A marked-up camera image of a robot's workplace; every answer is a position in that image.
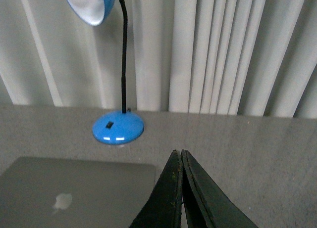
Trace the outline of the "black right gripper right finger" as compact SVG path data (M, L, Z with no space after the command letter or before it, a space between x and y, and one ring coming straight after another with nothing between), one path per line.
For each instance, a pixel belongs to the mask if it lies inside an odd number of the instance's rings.
M256 228L221 190L193 155L181 152L183 202L189 228Z

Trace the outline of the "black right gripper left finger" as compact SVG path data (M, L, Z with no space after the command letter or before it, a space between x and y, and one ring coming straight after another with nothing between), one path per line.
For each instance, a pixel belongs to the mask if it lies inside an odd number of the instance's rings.
M148 201L131 228L179 228L182 215L183 162L172 151Z

